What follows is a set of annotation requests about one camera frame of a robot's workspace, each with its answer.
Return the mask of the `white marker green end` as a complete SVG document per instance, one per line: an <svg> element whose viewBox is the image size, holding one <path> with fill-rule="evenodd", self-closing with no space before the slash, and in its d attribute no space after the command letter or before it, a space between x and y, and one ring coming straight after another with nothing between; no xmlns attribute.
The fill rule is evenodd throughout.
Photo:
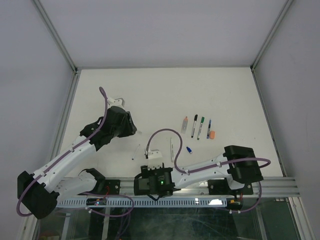
<svg viewBox="0 0 320 240"><path fill-rule="evenodd" d="M198 114L196 114L194 116L194 119L193 119L193 125L192 125L192 129L191 129L191 138L194 138L194 136L195 136L195 129L196 129L196 124L197 124L197 119L198 119Z"/></svg>

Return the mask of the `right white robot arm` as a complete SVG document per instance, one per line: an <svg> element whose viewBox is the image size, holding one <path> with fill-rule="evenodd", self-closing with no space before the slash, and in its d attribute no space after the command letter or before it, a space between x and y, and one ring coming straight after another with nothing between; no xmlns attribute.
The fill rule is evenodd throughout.
<svg viewBox="0 0 320 240"><path fill-rule="evenodd" d="M163 198L201 181L224 178L225 191L234 194L246 184L264 179L259 161L252 148L229 145L213 159L180 169L165 166L152 169L143 165L141 173L134 177L133 192L135 196Z"/></svg>

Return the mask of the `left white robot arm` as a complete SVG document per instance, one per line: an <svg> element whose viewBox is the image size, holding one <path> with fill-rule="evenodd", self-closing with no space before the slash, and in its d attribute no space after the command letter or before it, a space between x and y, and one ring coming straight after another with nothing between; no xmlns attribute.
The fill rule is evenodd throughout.
<svg viewBox="0 0 320 240"><path fill-rule="evenodd" d="M76 177L64 179L87 156L96 153L113 138L133 136L137 131L131 113L112 106L104 116L88 124L70 147L45 166L17 177L18 204L23 204L38 220L47 217L58 203L82 193L105 195L106 178L95 168L84 169Z"/></svg>

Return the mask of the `white pen clear cap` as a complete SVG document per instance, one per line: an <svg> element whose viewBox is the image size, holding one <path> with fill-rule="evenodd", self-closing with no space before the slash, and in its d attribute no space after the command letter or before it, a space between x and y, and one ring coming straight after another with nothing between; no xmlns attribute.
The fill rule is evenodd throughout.
<svg viewBox="0 0 320 240"><path fill-rule="evenodd" d="M170 159L172 163L175 161L174 141L172 138L170 138Z"/></svg>

